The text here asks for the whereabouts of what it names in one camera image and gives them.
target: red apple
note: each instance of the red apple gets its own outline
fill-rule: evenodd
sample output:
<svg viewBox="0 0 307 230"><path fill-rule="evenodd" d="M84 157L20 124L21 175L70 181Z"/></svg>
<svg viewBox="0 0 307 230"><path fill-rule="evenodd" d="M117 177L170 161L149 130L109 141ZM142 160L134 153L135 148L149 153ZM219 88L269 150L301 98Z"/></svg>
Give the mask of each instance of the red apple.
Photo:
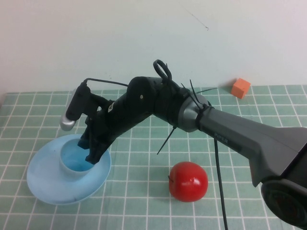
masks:
<svg viewBox="0 0 307 230"><path fill-rule="evenodd" d="M168 178L169 192L183 202L201 199L208 189L206 171L193 162L184 161L176 164Z"/></svg>

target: white wall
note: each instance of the white wall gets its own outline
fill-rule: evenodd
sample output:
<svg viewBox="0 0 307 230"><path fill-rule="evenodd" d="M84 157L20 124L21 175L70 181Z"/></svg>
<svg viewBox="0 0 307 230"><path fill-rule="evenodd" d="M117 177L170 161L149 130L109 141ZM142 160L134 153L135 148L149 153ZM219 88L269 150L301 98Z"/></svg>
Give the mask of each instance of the white wall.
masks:
<svg viewBox="0 0 307 230"><path fill-rule="evenodd" d="M306 84L306 12L306 0L2 0L0 91L128 83L156 76L157 58L186 85Z"/></svg>

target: table surface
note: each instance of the table surface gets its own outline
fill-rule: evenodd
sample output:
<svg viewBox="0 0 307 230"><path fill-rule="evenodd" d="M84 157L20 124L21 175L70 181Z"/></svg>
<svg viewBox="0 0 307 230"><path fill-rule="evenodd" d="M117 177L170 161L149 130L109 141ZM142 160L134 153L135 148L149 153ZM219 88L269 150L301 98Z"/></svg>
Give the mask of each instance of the table surface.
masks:
<svg viewBox="0 0 307 230"><path fill-rule="evenodd" d="M117 99L124 90L95 91ZM254 86L243 100L229 88L203 95L220 110L275 127L307 127L307 86ZM0 229L6 230L223 230L213 139L176 129L151 116L111 146L107 181L79 204L54 206L37 200L26 183L33 155L56 137L85 130L83 116L70 132L59 127L69 92L9 93L0 109ZM230 230L293 230L265 206L254 188L248 161L219 145ZM201 165L208 174L206 196L193 203L168 191L169 171L181 161Z"/></svg>

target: blue cup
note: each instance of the blue cup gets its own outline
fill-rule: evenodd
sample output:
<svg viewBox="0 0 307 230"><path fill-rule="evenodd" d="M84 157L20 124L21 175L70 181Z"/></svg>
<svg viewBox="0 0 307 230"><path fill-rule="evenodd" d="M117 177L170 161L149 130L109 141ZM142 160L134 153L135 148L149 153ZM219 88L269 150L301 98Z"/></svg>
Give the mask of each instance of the blue cup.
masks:
<svg viewBox="0 0 307 230"><path fill-rule="evenodd" d="M67 141L61 148L59 168L64 179L76 181L84 177L94 167L85 160L89 155L89 149L78 146L79 138Z"/></svg>

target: apple stem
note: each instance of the apple stem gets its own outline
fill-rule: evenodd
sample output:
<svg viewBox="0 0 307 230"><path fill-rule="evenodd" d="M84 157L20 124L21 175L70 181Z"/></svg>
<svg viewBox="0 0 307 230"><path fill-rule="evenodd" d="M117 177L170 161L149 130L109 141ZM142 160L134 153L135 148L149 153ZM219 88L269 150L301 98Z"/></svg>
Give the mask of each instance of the apple stem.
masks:
<svg viewBox="0 0 307 230"><path fill-rule="evenodd" d="M169 176L167 176L171 182L174 182Z"/></svg>

